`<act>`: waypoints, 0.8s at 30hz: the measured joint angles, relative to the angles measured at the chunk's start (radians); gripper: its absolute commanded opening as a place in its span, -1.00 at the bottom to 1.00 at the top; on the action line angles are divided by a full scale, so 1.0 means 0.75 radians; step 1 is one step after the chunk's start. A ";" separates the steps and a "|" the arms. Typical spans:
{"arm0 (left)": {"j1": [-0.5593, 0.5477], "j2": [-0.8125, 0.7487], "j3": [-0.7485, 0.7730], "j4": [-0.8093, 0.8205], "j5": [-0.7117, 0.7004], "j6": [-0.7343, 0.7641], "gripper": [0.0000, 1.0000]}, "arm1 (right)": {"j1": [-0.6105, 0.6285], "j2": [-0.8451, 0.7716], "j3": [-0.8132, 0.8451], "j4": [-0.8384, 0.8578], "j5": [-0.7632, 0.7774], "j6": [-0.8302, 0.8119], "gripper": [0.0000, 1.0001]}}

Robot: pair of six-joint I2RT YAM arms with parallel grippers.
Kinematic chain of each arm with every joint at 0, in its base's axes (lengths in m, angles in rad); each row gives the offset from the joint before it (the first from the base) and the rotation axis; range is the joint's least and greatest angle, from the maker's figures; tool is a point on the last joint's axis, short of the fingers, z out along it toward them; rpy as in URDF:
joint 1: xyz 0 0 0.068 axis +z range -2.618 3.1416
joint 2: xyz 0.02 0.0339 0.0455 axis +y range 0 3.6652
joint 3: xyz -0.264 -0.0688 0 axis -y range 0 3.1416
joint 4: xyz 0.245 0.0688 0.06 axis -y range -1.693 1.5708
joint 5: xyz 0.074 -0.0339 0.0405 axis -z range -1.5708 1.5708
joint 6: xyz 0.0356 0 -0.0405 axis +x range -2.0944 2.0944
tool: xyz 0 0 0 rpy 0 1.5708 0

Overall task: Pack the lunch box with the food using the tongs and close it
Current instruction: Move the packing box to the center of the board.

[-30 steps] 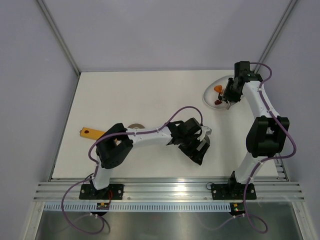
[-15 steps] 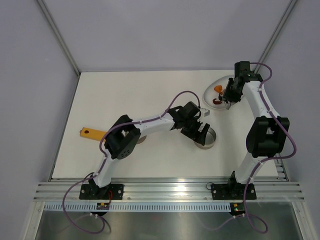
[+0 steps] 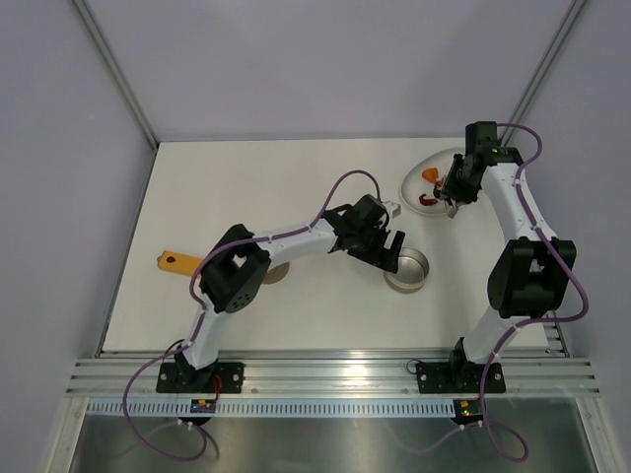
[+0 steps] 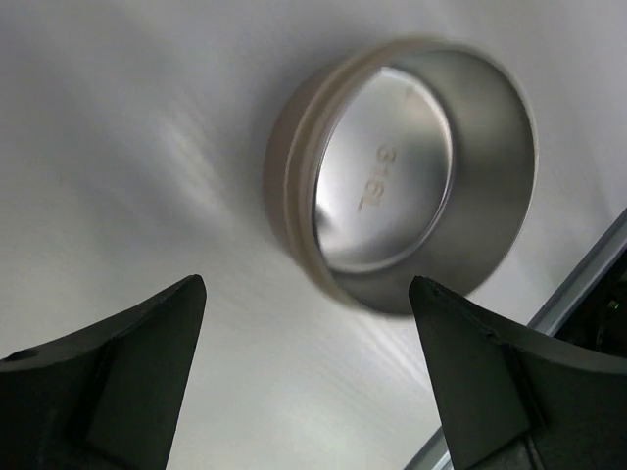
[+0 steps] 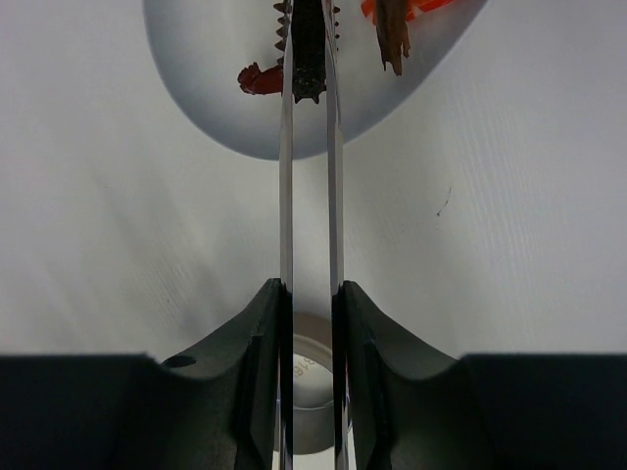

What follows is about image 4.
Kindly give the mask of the steel round lunch container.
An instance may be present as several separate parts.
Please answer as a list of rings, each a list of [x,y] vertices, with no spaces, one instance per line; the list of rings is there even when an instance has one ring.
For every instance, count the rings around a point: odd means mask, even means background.
[[[468,295],[511,251],[538,169],[513,75],[469,44],[409,36],[323,66],[269,134],[265,214],[333,301],[411,313],[410,283]]]

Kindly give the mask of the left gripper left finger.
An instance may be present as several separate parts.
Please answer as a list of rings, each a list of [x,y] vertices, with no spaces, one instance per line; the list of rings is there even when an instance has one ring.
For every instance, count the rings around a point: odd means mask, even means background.
[[[1,360],[4,469],[164,469],[206,304],[190,275]]]

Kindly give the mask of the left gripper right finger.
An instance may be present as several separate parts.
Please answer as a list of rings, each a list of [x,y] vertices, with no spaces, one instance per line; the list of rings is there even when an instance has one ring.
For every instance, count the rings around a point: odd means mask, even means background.
[[[410,304],[457,469],[623,469],[626,361],[416,277]]]

